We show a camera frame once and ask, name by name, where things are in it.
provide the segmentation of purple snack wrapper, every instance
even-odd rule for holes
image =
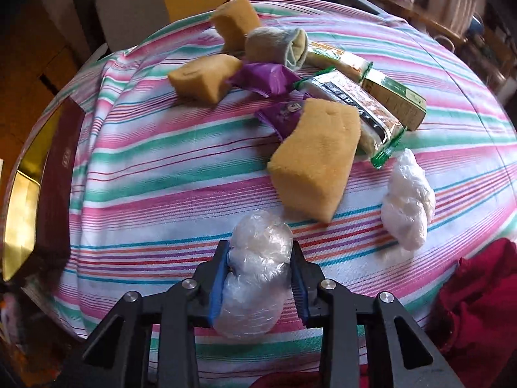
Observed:
[[[290,93],[301,78],[282,64],[245,64],[228,82],[241,89],[258,93],[265,98]]]
[[[310,95],[306,93],[299,100],[276,102],[271,106],[255,111],[254,115],[263,123],[272,126],[280,137],[280,141],[284,141],[298,125],[303,112],[303,102],[309,97]]]

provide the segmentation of white plastic bag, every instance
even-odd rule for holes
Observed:
[[[434,217],[436,197],[409,149],[398,156],[381,207],[384,228],[408,251],[421,248]]]
[[[255,210],[233,230],[219,334],[245,338],[267,333],[278,321],[289,295],[293,232],[279,217]]]

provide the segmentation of rolled sock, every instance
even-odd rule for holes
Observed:
[[[249,62],[273,62],[296,71],[307,57],[308,38],[301,28],[262,26],[252,30],[246,40]]]

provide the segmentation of green box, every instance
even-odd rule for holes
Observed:
[[[408,130],[415,131],[422,124],[426,116],[426,100],[413,90],[376,69],[366,74],[362,87]]]

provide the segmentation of striped tablecloth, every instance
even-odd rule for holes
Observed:
[[[427,99],[424,123],[399,146],[414,151],[436,192],[422,249],[402,251],[381,224],[391,161],[377,171],[356,157],[330,226],[286,217],[306,258],[327,277],[366,295],[389,290],[425,323],[458,258],[517,235],[514,128],[468,67],[402,19],[315,0],[251,1],[265,25],[300,26]],[[209,16],[175,22],[79,72],[33,130],[68,95],[86,111],[70,202],[71,258],[52,297],[30,291],[80,336],[128,290],[149,295],[191,276],[247,211],[283,214],[265,169],[279,142],[253,117],[270,102],[233,90],[215,109],[182,104],[166,78],[221,50]],[[248,386],[265,373],[316,369],[319,360],[321,332],[303,328],[292,300],[260,339],[196,334],[205,385]],[[155,331],[152,367],[157,338]]]

